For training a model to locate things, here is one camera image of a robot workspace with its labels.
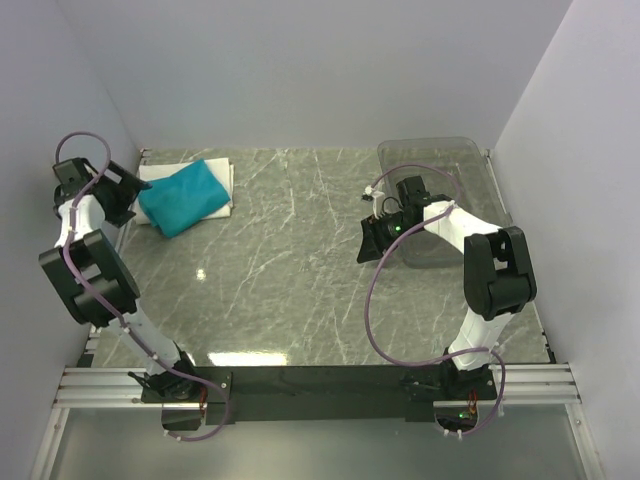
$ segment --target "white wall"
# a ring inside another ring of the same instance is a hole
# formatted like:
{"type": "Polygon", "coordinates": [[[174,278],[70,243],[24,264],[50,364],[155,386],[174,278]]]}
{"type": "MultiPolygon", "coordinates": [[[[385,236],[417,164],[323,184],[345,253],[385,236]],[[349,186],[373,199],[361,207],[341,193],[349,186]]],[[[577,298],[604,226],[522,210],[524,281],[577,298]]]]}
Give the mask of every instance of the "white wall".
{"type": "MultiPolygon", "coordinates": [[[[52,210],[56,143],[72,130],[92,130],[127,166],[136,148],[54,0],[3,2],[0,65],[0,478],[23,479],[62,369],[87,336],[38,265],[60,228],[52,210]]],[[[100,165],[101,148],[78,141],[63,153],[100,165]]]]}
{"type": "Polygon", "coordinates": [[[570,0],[58,0],[145,147],[494,146],[570,0]]]}
{"type": "Polygon", "coordinates": [[[640,477],[640,3],[574,0],[496,148],[609,478],[640,477]]]}

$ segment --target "black cable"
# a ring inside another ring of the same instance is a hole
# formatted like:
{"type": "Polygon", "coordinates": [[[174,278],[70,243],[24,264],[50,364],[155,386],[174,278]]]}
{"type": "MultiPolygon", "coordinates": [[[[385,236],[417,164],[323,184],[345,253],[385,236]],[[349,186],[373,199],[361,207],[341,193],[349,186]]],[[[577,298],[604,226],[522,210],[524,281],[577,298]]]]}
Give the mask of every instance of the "black cable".
{"type": "Polygon", "coordinates": [[[385,199],[382,201],[382,213],[384,213],[384,214],[389,214],[389,212],[387,212],[387,211],[384,209],[384,206],[385,206],[385,204],[387,203],[387,200],[393,200],[393,201],[395,201],[395,202],[398,204],[398,208],[399,208],[400,210],[402,210],[402,204],[400,203],[400,200],[398,200],[396,197],[387,197],[387,198],[385,198],[385,199]]]}

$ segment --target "wall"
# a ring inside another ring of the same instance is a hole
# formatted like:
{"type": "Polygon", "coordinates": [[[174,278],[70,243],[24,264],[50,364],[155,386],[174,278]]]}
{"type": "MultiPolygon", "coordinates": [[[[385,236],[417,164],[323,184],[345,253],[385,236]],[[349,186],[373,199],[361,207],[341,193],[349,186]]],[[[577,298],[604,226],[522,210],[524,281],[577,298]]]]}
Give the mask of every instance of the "wall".
{"type": "Polygon", "coordinates": [[[496,148],[543,323],[612,479],[640,474],[639,18],[638,2],[575,0],[496,148]]]}
{"type": "Polygon", "coordinates": [[[489,147],[570,0],[58,2],[145,147],[489,147]]]}
{"type": "MultiPolygon", "coordinates": [[[[87,129],[132,166],[136,148],[53,0],[10,0],[0,15],[0,478],[27,478],[62,369],[87,337],[38,266],[53,246],[51,172],[57,141],[87,129]]],[[[100,164],[100,144],[63,152],[100,164]]]]}

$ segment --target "gray marble surface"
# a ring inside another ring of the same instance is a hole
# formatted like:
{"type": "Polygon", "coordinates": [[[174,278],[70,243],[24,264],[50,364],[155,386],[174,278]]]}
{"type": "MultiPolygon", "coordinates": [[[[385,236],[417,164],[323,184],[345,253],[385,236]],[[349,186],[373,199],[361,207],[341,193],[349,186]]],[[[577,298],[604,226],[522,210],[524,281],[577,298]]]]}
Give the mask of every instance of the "gray marble surface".
{"type": "MultiPolygon", "coordinates": [[[[380,174],[373,149],[147,151],[147,164],[229,157],[230,218],[198,223],[173,239],[131,224],[121,255],[142,306],[199,365],[377,364],[363,305],[374,263],[358,265],[360,200],[380,174]]],[[[392,258],[373,296],[376,339],[390,355],[441,354],[466,313],[462,268],[411,269],[392,258]]],[[[532,306],[504,330],[507,362],[548,362],[532,306]]],[[[94,366],[140,365],[103,334],[94,366]]]]}

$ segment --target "white towel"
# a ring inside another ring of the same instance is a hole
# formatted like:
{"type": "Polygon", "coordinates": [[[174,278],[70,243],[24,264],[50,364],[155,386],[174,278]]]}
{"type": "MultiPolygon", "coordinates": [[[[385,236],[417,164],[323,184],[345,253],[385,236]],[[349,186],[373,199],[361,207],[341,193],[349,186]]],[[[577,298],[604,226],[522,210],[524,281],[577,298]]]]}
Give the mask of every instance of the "white towel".
{"type": "MultiPolygon", "coordinates": [[[[169,177],[187,167],[191,163],[192,162],[173,163],[171,165],[140,165],[140,169],[138,170],[138,177],[140,178],[140,180],[144,180],[145,182],[169,177]]],[[[229,163],[228,158],[212,158],[209,160],[205,160],[205,163],[207,164],[207,167],[209,167],[209,170],[211,171],[213,176],[218,179],[218,181],[227,191],[231,200],[221,209],[216,210],[211,215],[204,217],[203,220],[209,218],[230,217],[231,209],[233,208],[233,165],[229,163]]],[[[137,199],[133,204],[133,212],[136,214],[136,216],[133,217],[133,220],[138,225],[151,223],[149,221],[149,218],[140,208],[140,204],[138,203],[137,199]]]]}

